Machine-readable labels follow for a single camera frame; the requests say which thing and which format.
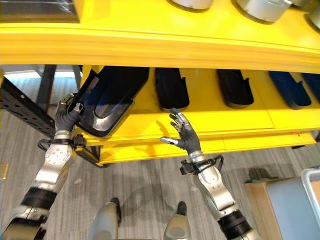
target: perforated metal panel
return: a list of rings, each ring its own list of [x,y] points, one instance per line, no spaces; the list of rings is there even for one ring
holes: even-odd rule
[[[6,78],[0,88],[0,108],[9,111],[47,137],[54,137],[55,121]]]

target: robot forearm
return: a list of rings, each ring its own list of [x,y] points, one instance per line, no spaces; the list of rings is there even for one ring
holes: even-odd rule
[[[208,161],[199,152],[193,155],[189,154],[191,161],[197,164],[199,171],[201,171],[194,175],[193,180],[225,237],[228,240],[261,240],[257,231],[251,228],[245,216],[240,212],[235,200],[225,187],[218,169],[214,166],[208,167],[206,164]]]
[[[56,116],[57,132],[45,152],[44,164],[21,204],[14,209],[9,224],[3,231],[2,240],[44,238],[46,231],[42,229],[42,225],[47,221],[49,210],[67,179],[70,166],[76,159],[76,152],[70,143],[73,124],[81,109],[81,105],[76,105],[68,114],[66,102],[59,103],[58,117]]]

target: blue tray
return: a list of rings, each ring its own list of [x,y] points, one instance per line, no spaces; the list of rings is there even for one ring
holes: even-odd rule
[[[302,84],[296,82],[287,71],[270,71],[269,75],[286,104],[294,109],[302,109],[311,104],[311,100]]]

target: white container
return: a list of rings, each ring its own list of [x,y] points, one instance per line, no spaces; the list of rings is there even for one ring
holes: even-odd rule
[[[320,30],[320,4],[307,17]]]
[[[291,6],[289,0],[236,0],[236,3],[250,16],[274,23]]]
[[[176,4],[179,4],[183,7],[196,9],[196,10],[204,10],[211,7],[214,0],[171,0]]]
[[[320,169],[305,169],[301,178],[267,185],[283,240],[320,240],[320,207],[311,186],[313,180],[320,180]]]
[[[291,0],[292,4],[298,7],[307,5],[311,0]]]

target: gray carpet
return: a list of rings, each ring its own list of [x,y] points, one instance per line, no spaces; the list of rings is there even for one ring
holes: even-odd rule
[[[10,163],[7,179],[0,181],[1,228],[44,162],[44,152],[37,148],[42,138],[41,133],[13,115],[1,113],[0,163]],[[271,176],[281,178],[299,176],[302,169],[320,164],[320,146],[233,152],[224,154],[224,159],[224,183],[255,227],[244,190],[249,169],[263,168]],[[167,222],[178,202],[183,200],[188,206],[193,240],[224,240],[192,177],[180,174],[181,160],[183,158],[142,160],[99,169],[78,157],[52,206],[45,239],[87,239],[98,209],[112,197],[118,197],[122,207],[120,238],[162,239]]]

